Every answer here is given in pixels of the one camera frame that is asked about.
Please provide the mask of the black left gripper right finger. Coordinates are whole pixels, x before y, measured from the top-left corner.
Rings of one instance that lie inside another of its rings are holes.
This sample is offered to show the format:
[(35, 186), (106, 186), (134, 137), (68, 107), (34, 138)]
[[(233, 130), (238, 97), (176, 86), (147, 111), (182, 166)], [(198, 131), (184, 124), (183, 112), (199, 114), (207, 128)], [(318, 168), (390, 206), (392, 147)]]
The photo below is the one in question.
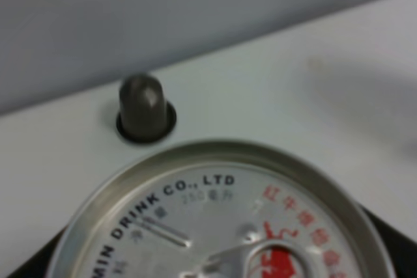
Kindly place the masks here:
[(397, 277), (417, 278), (416, 242), (391, 227), (368, 209), (363, 208), (363, 210), (377, 229), (384, 246), (387, 248)]

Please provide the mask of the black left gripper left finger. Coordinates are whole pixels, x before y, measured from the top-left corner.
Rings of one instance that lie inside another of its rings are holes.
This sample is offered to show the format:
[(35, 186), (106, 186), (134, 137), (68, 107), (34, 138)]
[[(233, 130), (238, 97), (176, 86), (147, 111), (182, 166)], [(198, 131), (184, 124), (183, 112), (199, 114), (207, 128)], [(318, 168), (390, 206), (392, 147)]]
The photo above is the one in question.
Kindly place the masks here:
[(44, 278), (51, 262), (54, 251), (61, 239), (65, 228), (58, 232), (44, 247), (31, 258), (20, 265), (7, 278)]

